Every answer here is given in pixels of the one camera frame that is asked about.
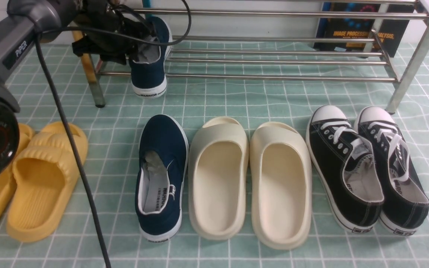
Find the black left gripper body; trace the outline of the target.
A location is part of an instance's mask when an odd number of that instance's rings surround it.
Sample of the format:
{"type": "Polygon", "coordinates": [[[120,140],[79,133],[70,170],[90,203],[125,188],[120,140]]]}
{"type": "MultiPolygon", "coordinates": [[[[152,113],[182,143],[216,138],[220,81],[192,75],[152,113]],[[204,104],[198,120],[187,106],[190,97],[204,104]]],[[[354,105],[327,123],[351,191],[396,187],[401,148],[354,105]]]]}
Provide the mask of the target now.
{"type": "Polygon", "coordinates": [[[131,7],[117,0],[96,0],[79,14],[75,24],[95,31],[85,32],[85,36],[73,42],[73,53],[80,57],[83,54],[97,54],[105,62],[127,64],[127,55],[138,49],[133,38],[150,40],[152,25],[131,7]]]}

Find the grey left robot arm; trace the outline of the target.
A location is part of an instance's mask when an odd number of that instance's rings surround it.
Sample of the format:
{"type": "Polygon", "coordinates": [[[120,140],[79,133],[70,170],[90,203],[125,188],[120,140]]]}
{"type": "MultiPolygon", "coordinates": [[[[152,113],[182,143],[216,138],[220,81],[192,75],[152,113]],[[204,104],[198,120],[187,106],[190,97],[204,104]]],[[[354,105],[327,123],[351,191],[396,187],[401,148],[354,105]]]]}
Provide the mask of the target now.
{"type": "Polygon", "coordinates": [[[122,57],[136,50],[136,39],[147,40],[153,29],[137,15],[124,17],[129,7],[114,0],[10,0],[7,17],[0,21],[0,174],[18,149],[19,126],[15,114],[19,104],[5,83],[28,55],[34,42],[55,40],[61,28],[75,23],[90,28],[87,36],[73,44],[77,56],[99,54],[123,63],[122,57]]]}

